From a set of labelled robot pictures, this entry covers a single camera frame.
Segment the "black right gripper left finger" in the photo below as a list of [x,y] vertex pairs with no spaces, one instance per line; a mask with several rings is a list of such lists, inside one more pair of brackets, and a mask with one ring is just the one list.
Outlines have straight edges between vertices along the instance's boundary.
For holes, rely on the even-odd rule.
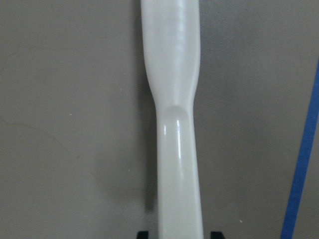
[[137,239],[148,239],[149,238],[149,232],[148,231],[139,231],[137,233]]

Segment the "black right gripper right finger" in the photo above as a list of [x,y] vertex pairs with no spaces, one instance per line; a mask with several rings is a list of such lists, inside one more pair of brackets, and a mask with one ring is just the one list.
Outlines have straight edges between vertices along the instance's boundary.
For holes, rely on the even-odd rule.
[[210,239],[223,239],[223,233],[220,231],[211,231]]

